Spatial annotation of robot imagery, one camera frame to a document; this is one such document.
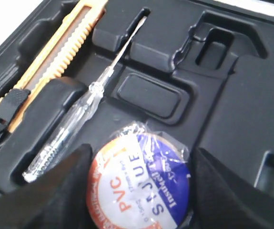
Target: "blue label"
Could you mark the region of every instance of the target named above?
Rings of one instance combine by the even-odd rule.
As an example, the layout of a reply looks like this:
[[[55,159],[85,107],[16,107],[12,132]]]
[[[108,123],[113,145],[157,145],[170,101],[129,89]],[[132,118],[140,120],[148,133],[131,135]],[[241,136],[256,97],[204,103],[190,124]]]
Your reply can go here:
[[[190,171],[168,142],[154,135],[137,135],[137,138],[149,176],[174,221],[180,225],[188,208]]]

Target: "black plastic case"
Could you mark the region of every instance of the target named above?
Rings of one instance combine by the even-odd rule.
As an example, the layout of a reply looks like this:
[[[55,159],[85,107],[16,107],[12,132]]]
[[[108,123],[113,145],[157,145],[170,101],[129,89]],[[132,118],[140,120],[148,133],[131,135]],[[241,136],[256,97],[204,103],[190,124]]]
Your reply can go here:
[[[76,2],[44,0],[0,46],[0,97]],[[211,0],[110,0],[67,77],[52,80],[0,141],[0,195],[24,185],[21,173],[143,15],[97,113],[68,152],[81,143],[96,149],[142,121],[191,152],[206,150],[274,199],[274,18]]]

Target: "tape label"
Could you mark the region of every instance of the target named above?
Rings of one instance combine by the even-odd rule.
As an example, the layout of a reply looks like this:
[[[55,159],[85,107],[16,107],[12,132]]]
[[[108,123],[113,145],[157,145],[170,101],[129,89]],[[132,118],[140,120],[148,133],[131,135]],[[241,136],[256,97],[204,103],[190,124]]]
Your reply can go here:
[[[185,217],[189,170],[153,135],[107,144],[90,170],[87,206],[99,228],[175,229]]]

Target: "plastic wrap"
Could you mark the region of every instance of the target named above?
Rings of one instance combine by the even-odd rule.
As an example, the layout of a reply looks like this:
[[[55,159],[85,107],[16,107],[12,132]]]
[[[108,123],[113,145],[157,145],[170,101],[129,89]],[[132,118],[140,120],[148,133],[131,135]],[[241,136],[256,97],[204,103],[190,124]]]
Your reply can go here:
[[[189,206],[187,147],[133,122],[111,136],[89,172],[89,213],[100,229],[176,229]]]

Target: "white background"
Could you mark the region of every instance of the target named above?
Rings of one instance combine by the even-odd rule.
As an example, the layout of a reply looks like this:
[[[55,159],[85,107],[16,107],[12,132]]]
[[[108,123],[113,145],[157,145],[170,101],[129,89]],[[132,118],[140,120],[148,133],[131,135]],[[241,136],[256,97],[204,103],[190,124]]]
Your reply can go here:
[[[42,0],[0,0],[0,45]],[[274,16],[274,5],[259,0],[215,0]]]

